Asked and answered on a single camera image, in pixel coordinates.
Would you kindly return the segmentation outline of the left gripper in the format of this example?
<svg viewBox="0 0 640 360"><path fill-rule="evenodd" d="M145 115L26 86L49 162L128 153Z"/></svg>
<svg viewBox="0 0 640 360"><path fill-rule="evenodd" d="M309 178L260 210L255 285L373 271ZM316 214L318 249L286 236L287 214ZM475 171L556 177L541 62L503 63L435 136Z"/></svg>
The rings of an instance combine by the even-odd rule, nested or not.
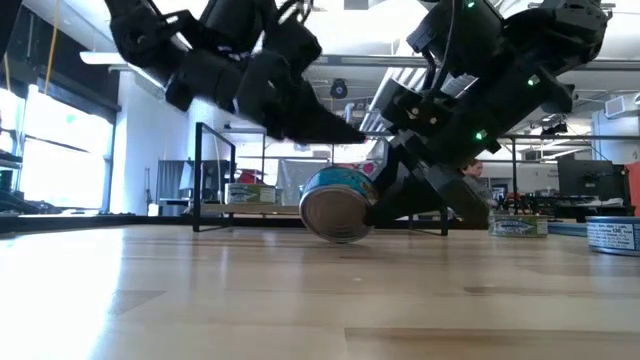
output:
<svg viewBox="0 0 640 360"><path fill-rule="evenodd" d="M311 85L277 53L262 51L246 67L234 96L239 117L278 140L363 143L365 135L323 106Z"/></svg>

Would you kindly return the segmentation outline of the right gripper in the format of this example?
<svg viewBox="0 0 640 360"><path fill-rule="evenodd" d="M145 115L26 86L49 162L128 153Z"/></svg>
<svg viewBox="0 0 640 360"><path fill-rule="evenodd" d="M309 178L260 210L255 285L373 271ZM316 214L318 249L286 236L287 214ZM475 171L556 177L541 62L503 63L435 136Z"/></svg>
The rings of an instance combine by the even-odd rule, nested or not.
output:
<svg viewBox="0 0 640 360"><path fill-rule="evenodd" d="M483 152L500 150L499 135L482 118L464 113L466 103L439 91L418 92L393 78L375 99L375 108L392 134L383 164L373 176L378 199L368 224L379 226L404 216L451 208L468 225L486 228L490 207L458 170L428 167L425 179L410 166L461 167Z"/></svg>

